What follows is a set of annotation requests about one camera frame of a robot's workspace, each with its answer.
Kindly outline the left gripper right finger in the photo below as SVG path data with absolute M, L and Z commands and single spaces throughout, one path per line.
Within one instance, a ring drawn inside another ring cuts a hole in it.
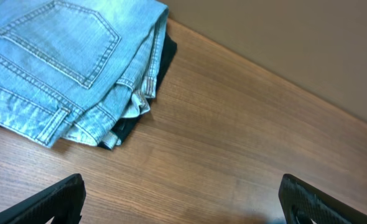
M 282 176 L 279 201 L 290 224 L 367 224 L 367 215 L 292 174 Z

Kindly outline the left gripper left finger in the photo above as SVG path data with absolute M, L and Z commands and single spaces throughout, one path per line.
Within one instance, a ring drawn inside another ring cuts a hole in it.
M 78 224 L 85 198 L 82 176 L 72 174 L 0 212 L 0 224 Z

